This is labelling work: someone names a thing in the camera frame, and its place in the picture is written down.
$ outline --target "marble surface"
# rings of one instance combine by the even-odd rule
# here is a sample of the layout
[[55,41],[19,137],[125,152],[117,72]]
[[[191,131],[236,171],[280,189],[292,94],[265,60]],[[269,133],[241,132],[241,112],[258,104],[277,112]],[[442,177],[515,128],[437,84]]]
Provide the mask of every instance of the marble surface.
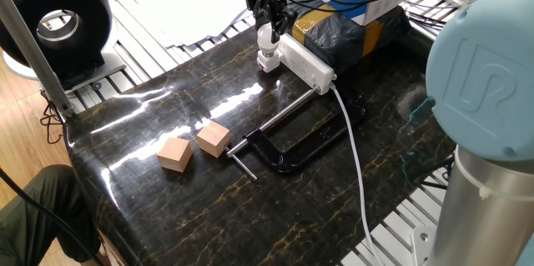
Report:
[[[363,239],[346,135],[293,175],[239,153],[257,182],[195,142],[213,119],[236,144],[308,89],[284,68],[260,72],[255,44],[249,29],[67,121],[68,152],[90,208],[128,264],[330,265]],[[340,78],[367,102],[355,137],[371,226],[411,191],[403,167],[421,173],[454,148],[425,102],[424,65],[403,52],[381,49]],[[331,96],[317,97],[270,138],[287,149],[337,110]],[[168,136],[191,140],[184,173],[159,166],[155,154]]]

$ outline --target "wooden cube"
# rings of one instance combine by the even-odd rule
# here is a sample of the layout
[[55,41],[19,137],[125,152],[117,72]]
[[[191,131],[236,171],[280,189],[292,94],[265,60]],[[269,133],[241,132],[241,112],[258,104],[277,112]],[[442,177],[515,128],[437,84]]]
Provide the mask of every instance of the wooden cube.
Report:
[[216,158],[230,144],[230,139],[230,131],[214,121],[202,128],[197,135],[199,147]]
[[171,137],[165,141],[157,155],[161,167],[182,173],[192,154],[189,141]]

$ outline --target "white power strip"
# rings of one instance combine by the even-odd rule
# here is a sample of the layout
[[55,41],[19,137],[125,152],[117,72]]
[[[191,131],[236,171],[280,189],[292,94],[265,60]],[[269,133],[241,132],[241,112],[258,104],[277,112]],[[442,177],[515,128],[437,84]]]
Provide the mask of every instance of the white power strip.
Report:
[[282,35],[277,52],[280,61],[311,88],[319,86],[320,95],[330,90],[330,84],[335,80],[334,69],[317,58],[293,37],[288,34]]

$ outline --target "person's leg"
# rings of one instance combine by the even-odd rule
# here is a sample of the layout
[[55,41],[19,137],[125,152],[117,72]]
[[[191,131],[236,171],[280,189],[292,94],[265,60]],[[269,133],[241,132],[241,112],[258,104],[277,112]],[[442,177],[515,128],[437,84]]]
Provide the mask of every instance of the person's leg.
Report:
[[[72,227],[90,251],[98,252],[98,231],[72,168],[46,167],[24,192]],[[80,263],[90,259],[56,223],[17,196],[0,210],[0,265],[37,266],[56,236],[67,256]]]

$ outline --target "white paper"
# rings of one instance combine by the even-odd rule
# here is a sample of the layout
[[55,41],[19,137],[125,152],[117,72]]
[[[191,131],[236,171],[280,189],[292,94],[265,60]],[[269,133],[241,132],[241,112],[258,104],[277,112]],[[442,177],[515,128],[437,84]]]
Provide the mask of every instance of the white paper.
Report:
[[246,9],[245,0],[148,0],[135,11],[165,42],[190,45],[220,35]]

